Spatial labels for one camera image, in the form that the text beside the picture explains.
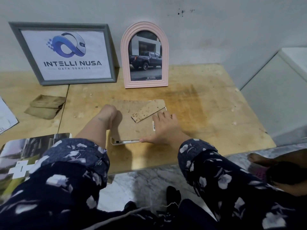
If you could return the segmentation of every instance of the blue and purple logo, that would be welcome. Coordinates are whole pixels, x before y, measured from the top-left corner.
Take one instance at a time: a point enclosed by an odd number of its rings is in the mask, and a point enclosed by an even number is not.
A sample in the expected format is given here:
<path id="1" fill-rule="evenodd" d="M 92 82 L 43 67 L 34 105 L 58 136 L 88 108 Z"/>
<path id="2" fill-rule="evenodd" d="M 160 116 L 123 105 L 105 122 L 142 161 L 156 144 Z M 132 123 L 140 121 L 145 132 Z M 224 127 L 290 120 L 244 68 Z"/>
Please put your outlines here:
<path id="1" fill-rule="evenodd" d="M 66 35 L 70 35 L 70 36 L 74 37 L 75 40 L 77 41 L 77 45 L 75 46 L 66 37 Z M 75 54 L 77 56 L 84 56 L 85 52 L 86 52 L 85 42 L 84 42 L 83 38 L 75 32 L 65 32 L 61 35 L 54 36 L 53 39 L 49 39 L 49 41 L 46 44 L 50 49 L 52 49 L 57 54 L 59 54 L 62 57 L 65 57 L 65 58 L 72 57 Z M 61 46 L 63 44 L 66 45 L 71 50 L 71 53 L 66 54 L 66 53 L 63 52 L 63 50 L 61 49 Z"/>

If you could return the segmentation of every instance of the navy blue floral clothing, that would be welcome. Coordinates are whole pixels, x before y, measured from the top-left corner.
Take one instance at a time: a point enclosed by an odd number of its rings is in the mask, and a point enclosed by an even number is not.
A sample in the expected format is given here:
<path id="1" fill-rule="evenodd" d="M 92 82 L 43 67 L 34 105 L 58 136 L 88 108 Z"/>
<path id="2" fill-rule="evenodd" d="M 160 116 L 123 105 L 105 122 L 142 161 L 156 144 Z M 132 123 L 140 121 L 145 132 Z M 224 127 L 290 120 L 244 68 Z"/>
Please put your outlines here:
<path id="1" fill-rule="evenodd" d="M 206 202 L 220 228 L 305 227 L 307 213 L 300 208 L 296 197 L 263 183 L 219 155 L 209 143 L 199 139 L 185 141 L 179 149 L 178 162 L 186 181 Z M 106 187 L 109 166 L 107 151 L 89 140 L 57 142 L 32 167 L 30 177 L 0 206 L 1 229 L 171 229 L 175 226 L 174 214 L 156 216 L 143 208 L 110 213 L 98 210 L 99 190 Z M 203 221 L 200 211 L 195 216 L 199 222 Z"/>

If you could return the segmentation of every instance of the truck wheel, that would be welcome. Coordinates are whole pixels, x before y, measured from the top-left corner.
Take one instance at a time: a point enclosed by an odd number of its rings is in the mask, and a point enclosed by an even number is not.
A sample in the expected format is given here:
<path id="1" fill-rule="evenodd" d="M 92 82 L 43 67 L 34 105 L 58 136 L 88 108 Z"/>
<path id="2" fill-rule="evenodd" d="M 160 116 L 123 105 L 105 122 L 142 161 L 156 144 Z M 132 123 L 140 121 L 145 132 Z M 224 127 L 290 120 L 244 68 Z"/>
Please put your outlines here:
<path id="1" fill-rule="evenodd" d="M 143 63 L 142 69 L 143 70 L 147 70 L 148 69 L 148 64 L 146 62 Z"/>

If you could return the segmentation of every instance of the wooden table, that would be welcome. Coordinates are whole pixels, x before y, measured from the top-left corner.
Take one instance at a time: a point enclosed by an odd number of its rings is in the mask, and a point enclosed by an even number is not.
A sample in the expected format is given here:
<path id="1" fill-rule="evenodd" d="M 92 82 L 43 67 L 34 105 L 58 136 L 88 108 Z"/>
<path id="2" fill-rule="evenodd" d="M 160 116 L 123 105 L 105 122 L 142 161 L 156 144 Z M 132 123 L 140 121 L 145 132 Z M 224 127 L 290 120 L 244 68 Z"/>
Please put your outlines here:
<path id="1" fill-rule="evenodd" d="M 33 72 L 0 73 L 0 96 L 16 116 L 19 123 L 0 135 L 0 147 L 12 139 L 50 135 L 58 132 L 62 110 L 53 120 L 44 120 L 24 111 L 38 95 L 63 96 L 68 85 L 41 86 Z"/>
<path id="2" fill-rule="evenodd" d="M 117 83 L 70 85 L 59 133 L 76 135 L 113 98 L 164 99 L 167 110 L 176 113 L 188 135 L 213 144 L 221 155 L 276 146 L 218 64 L 169 66 L 168 87 L 125 89 L 121 69 Z M 178 151 L 167 146 L 112 146 L 108 140 L 107 149 L 110 174 L 178 163 Z"/>

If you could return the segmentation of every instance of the tiled floor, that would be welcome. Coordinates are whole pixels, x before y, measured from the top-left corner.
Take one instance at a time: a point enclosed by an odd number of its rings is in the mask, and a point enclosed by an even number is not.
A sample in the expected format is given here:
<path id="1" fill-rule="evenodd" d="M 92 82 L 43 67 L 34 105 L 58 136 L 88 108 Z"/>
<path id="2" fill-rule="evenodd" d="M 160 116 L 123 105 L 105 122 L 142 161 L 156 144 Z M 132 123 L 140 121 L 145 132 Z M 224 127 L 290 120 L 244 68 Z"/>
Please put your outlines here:
<path id="1" fill-rule="evenodd" d="M 307 143 L 254 152 L 274 158 L 301 148 L 307 148 Z M 251 152 L 231 155 L 227 158 L 248 170 L 251 165 L 247 160 L 249 153 Z M 162 205 L 166 205 L 166 189 L 169 185 L 180 190 L 182 199 L 189 198 L 209 212 L 205 202 L 195 194 L 193 187 L 186 183 L 178 165 L 115 175 L 113 183 L 100 191 L 98 209 L 123 210 L 125 204 L 132 200 L 138 207 L 150 206 L 149 209 L 155 213 L 156 210 L 165 209 Z"/>

